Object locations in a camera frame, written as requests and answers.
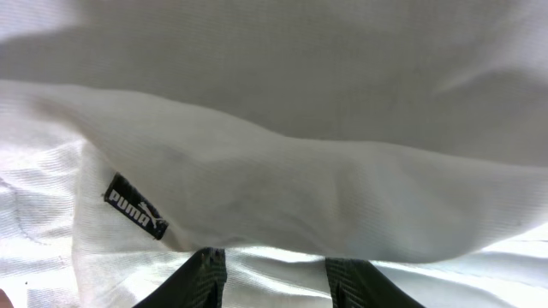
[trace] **white t-shirt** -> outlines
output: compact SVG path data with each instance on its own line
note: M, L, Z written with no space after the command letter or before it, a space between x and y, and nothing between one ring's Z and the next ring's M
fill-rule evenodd
M202 246L230 247L226 307L331 306L316 255L379 260L426 306L548 298L548 4L5 8L0 288L16 307L131 306ZM165 239L104 203L115 172Z

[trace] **black strap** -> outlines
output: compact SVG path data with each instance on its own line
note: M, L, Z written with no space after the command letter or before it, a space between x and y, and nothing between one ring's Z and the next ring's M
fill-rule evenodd
M226 278L224 250L205 248L134 308L221 308Z
M334 308L420 308L367 261L327 258L325 269Z

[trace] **crumpled fabric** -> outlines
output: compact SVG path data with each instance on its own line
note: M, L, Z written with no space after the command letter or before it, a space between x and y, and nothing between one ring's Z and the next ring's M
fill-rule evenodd
M271 300L258 295L260 287L242 300L245 283L240 283L241 274L234 272L243 271L242 280L247 283L260 281L268 273L269 261L249 269L253 258L247 260L249 252L237 247L273 246L305 252L304 256L424 263L473 252L538 227L546 219L546 205L538 199L542 191L535 192L535 187L544 183L541 168L380 143L291 139L214 110L139 93L7 81L0 85L0 93L0 113L6 125L27 113L40 123L66 127L73 138L79 132L89 140L73 141L73 151L82 159L76 163L78 178L72 200L76 211L70 230L70 257L84 306L135 304L199 246L235 248L227 257L227 264L235 260L235 265L228 267L232 280L225 289L226 306L231 306L231 296L238 305L247 306ZM164 240L135 237L136 227L105 205L101 194L115 170L122 172L168 220L170 231ZM452 189L432 190L444 186ZM485 202L476 202L475 208L456 202L479 193ZM413 204L407 196L422 202ZM519 206L505 201L515 196L521 202L531 201ZM406 198L406 206L398 206L401 198ZM437 203L425 202L429 199ZM419 210L421 216L413 215L412 210ZM268 250L261 255L272 259ZM299 270L289 270L296 261L284 257L286 264L279 264L281 268L272 270L271 275L283 277L282 285L293 289L290 292L282 287L282 293L298 294L301 299L302 293L307 294L312 298L311 306L318 306L316 301L330 305L326 279L314 279L318 281L314 284L308 279L299 282L291 275L284 277L284 273L302 273L308 267L313 268L316 278L325 277L321 258L307 258ZM460 273L458 262L453 269L456 271L449 273L441 265L379 266L386 268L389 277L394 270L445 275L445 279ZM496 272L505 275L504 271ZM464 281L470 276L458 275ZM116 284L99 283L106 276ZM146 277L153 280L142 283ZM527 279L543 281L537 277ZM266 280L268 291L277 289L269 278ZM533 299L545 295L545 289L528 292Z
M398 262L377 266L427 306L542 306L547 8L3 5L0 79L24 82L0 85L0 287L131 306L227 246L226 306L329 306L311 254ZM116 171L165 240L116 235L131 226L100 201Z

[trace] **textured black strap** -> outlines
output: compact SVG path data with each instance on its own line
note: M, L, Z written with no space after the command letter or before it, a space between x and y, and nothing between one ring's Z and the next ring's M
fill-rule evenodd
M334 308L423 307L367 261L327 258L325 269Z
M197 251L156 291L134 308L221 308L227 279L224 251Z

